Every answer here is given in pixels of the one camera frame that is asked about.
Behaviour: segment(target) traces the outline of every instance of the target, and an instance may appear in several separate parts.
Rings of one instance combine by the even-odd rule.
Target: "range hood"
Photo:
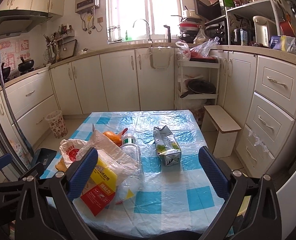
[[[32,10],[0,11],[0,39],[27,33],[50,18],[48,13]]]

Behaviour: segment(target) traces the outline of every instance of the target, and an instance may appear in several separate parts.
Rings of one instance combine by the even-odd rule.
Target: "blue gripper pad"
[[[97,164],[97,150],[95,148],[90,148],[80,161],[81,164],[79,164],[78,169],[75,171],[71,179],[68,181],[69,189],[67,197],[70,201],[73,201],[75,198],[80,197],[82,190],[84,189],[88,179],[90,178],[91,173],[93,172]]]
[[[229,174],[231,173],[228,165],[223,160],[216,159],[205,146],[199,150],[199,162],[217,195],[228,200],[230,196]]]
[[[6,153],[3,156],[0,156],[0,170],[6,167],[8,164],[12,163],[13,157],[10,153]]]

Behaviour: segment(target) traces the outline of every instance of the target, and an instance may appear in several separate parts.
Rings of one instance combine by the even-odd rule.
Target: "window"
[[[180,0],[107,0],[107,24],[108,39],[116,41],[122,39],[139,40],[145,39],[148,29],[144,21],[149,22],[151,37],[153,39],[164,39],[169,25],[173,38],[179,34],[179,17],[181,15]]]

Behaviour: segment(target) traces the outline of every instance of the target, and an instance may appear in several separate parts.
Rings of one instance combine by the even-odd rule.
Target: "black pot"
[[[27,70],[30,70],[34,66],[34,63],[35,63],[33,59],[24,60],[23,57],[21,57],[21,61],[22,61],[22,63],[20,63],[18,65],[19,72],[25,72]]]

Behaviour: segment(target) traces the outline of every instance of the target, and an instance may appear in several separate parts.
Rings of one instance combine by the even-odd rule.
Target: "patterned trash bin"
[[[49,123],[49,126],[57,139],[63,138],[67,135],[68,130],[61,110],[54,111],[47,115],[46,121]]]

